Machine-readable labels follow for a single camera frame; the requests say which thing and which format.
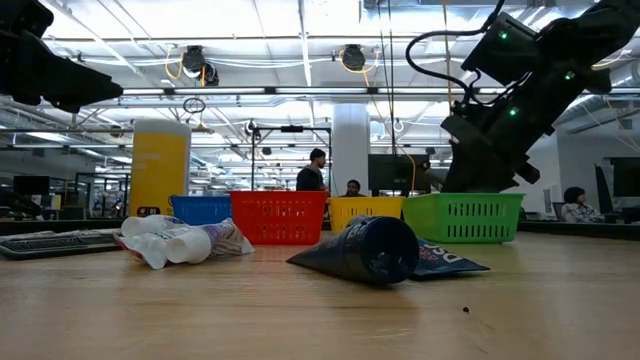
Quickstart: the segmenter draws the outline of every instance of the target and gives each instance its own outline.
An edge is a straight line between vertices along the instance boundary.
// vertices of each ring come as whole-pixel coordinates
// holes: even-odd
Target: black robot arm
[[[461,67],[506,90],[490,104],[456,102],[443,121],[454,158],[442,191],[500,192],[517,185],[515,174],[535,183],[540,174],[527,151],[553,133],[553,122],[585,89],[611,91],[609,70],[592,66],[625,46],[639,26],[638,0],[601,0],[539,33],[501,13]]]
[[[0,95],[72,113],[122,95],[111,77],[52,54],[40,37],[53,14],[36,0],[0,0]]]

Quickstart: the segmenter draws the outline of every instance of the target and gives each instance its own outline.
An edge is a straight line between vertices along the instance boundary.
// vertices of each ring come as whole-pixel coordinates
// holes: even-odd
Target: green basket
[[[513,241],[524,194],[431,194],[408,198],[404,220],[416,235],[442,243]]]

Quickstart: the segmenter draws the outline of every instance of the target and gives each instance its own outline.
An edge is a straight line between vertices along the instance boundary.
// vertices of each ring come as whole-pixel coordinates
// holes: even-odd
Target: person
[[[300,170],[296,178],[296,191],[321,191],[326,190],[322,180],[322,172],[327,163],[327,154],[320,149],[313,149],[309,155],[311,164]]]
[[[579,187],[570,187],[564,192],[561,216],[568,223],[604,222],[604,217],[600,215],[600,212],[587,204],[585,191]]]
[[[364,197],[360,194],[360,182],[358,180],[349,180],[347,183],[347,193],[341,197]]]

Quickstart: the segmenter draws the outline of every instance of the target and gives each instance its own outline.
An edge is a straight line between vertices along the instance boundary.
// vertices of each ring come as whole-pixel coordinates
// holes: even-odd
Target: table surface
[[[160,271],[124,252],[0,260],[1,357],[640,358],[640,243],[448,248],[493,270],[375,289],[284,262],[301,247]]]

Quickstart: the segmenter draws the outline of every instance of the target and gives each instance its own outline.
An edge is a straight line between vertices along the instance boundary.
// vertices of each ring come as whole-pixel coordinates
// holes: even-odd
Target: white pillar
[[[358,180],[360,193],[369,193],[369,113],[366,104],[333,106],[333,179],[331,195],[347,192],[347,182]]]

